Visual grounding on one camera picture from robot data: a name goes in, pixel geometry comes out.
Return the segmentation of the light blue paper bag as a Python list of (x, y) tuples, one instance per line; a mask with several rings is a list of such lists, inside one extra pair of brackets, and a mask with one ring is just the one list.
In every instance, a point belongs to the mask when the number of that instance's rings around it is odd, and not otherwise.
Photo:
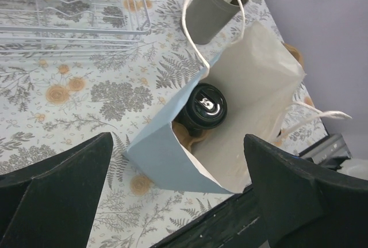
[[(202, 193), (241, 193), (250, 183), (243, 139), (253, 134), (273, 143), (296, 130), (282, 129), (305, 77), (299, 62), (260, 22), (240, 35), (156, 114), (131, 141), (125, 156), (158, 187)], [(172, 121), (194, 87), (206, 82), (224, 95), (224, 122), (193, 150), (180, 144)]]

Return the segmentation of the black coffee lid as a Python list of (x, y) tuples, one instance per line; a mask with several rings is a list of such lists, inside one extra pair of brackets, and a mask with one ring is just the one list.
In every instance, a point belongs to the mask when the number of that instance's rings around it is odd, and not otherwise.
[(228, 106), (218, 88), (208, 83), (199, 83), (191, 92), (182, 110), (194, 124), (203, 129), (213, 129), (225, 120)]

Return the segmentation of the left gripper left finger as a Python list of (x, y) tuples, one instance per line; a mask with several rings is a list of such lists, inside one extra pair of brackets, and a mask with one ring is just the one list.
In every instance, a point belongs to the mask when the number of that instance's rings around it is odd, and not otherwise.
[(1, 247), (86, 247), (113, 151), (101, 133), (1, 176)]

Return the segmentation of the dark coffee cup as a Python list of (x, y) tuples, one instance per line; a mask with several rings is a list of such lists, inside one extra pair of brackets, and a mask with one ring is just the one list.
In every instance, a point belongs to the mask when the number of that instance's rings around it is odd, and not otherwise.
[(206, 131), (206, 129), (203, 129), (199, 125), (194, 124), (190, 117), (183, 110), (178, 113), (174, 120), (177, 123), (182, 124), (188, 130), (189, 135), (192, 137), (198, 138)]

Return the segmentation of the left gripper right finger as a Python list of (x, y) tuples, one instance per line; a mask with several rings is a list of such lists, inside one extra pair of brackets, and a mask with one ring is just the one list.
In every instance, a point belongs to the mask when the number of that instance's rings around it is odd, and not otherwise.
[(270, 247), (367, 247), (367, 181), (247, 134), (244, 155)]

